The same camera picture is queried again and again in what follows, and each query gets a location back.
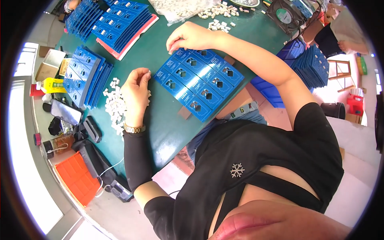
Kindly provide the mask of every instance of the jeans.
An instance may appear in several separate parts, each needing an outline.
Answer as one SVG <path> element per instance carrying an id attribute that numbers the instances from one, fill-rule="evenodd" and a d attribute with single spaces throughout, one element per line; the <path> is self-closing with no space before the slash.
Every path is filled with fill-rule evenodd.
<path id="1" fill-rule="evenodd" d="M 235 119 L 244 119 L 259 124 L 267 124 L 264 117 L 260 114 L 258 104 L 256 102 L 251 102 L 241 106 L 233 113 L 226 115 L 224 119 L 214 118 L 187 144 L 187 152 L 193 163 L 195 163 L 196 150 L 200 146 L 204 137 L 209 133 L 209 131 L 219 124 Z"/>

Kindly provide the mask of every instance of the chin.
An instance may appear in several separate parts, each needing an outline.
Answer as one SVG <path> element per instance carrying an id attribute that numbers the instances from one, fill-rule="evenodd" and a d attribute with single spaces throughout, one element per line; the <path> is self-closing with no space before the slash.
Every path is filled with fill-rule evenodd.
<path id="1" fill-rule="evenodd" d="M 209 240 L 341 240 L 350 230 L 310 209 L 255 200 L 230 211 Z"/>

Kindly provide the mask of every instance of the cooling fan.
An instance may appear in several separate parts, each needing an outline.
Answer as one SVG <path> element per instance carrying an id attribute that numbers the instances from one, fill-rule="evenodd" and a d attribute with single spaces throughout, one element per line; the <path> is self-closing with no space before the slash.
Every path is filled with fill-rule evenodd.
<path id="1" fill-rule="evenodd" d="M 298 30 L 306 21 L 302 12 L 289 0 L 274 0 L 266 14 L 288 35 Z"/>

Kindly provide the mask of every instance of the smartphone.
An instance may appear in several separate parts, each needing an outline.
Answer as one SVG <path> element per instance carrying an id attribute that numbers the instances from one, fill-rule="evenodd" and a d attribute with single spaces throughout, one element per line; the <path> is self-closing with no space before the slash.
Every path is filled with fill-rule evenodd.
<path id="1" fill-rule="evenodd" d="M 79 125 L 82 113 L 68 105 L 54 99 L 52 101 L 51 114 L 60 120 L 68 122 L 74 126 Z"/>

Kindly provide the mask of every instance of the woman's right hand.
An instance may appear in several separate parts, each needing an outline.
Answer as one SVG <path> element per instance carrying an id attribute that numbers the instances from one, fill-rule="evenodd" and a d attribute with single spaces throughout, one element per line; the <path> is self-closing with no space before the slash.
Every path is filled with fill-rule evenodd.
<path id="1" fill-rule="evenodd" d="M 215 48 L 217 38 L 222 31 L 210 31 L 191 22 L 185 22 L 175 29 L 167 40 L 167 51 L 179 48 L 204 50 Z"/>

